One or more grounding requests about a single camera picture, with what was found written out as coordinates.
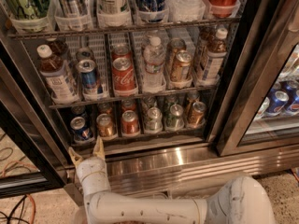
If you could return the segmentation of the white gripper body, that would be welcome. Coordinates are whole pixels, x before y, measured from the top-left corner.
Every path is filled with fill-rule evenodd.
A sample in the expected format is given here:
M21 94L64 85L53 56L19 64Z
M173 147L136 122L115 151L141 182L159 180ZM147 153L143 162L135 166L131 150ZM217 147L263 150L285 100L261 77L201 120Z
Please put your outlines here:
M99 157L82 161L76 168L83 193L91 195L102 191L111 191L107 177L107 164Z

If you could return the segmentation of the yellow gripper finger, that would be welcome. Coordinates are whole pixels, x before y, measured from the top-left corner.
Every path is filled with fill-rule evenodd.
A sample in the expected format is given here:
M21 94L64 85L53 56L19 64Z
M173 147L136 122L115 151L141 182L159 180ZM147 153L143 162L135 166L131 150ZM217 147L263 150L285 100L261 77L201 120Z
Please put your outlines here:
M78 168L78 166L83 162L83 158L72 147L68 149L68 154L75 167Z
M103 140L100 136L97 137L95 146L93 148L94 157L101 158L102 160L105 158L105 149Z

